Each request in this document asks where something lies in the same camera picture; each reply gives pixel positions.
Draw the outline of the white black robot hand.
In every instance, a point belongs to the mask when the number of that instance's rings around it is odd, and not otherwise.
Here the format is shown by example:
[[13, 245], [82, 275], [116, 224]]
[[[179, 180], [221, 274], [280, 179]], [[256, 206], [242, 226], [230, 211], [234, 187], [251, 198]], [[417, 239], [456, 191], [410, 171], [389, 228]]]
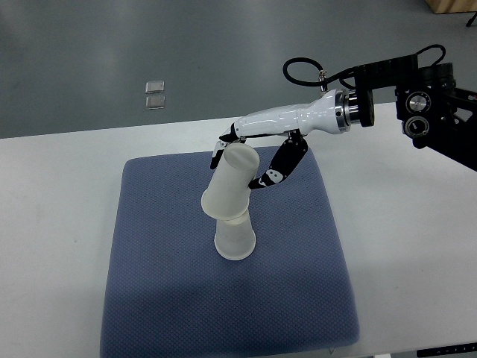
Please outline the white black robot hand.
[[228, 144], [241, 138], [285, 135], [268, 169], [249, 182], [250, 189], [262, 189], [283, 182], [297, 168], [308, 151], [304, 136], [312, 131], [342, 134], [358, 122], [354, 90], [333, 89], [310, 104], [294, 104], [250, 113], [233, 123], [216, 142], [210, 168], [216, 169]]

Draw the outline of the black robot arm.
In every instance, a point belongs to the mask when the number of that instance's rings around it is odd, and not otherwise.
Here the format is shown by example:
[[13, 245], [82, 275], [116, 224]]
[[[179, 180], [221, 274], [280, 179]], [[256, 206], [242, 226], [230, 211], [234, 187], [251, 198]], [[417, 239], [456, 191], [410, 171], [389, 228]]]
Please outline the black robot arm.
[[227, 146], [263, 136], [283, 136], [268, 169], [249, 182], [261, 189], [287, 179], [308, 151], [312, 131], [342, 134], [353, 124], [374, 124], [373, 91], [394, 87], [397, 119], [415, 148], [430, 148], [476, 169], [476, 93], [457, 88], [451, 63], [420, 67], [411, 54], [346, 69], [314, 83], [320, 98], [251, 113], [219, 137], [210, 163], [215, 169]]

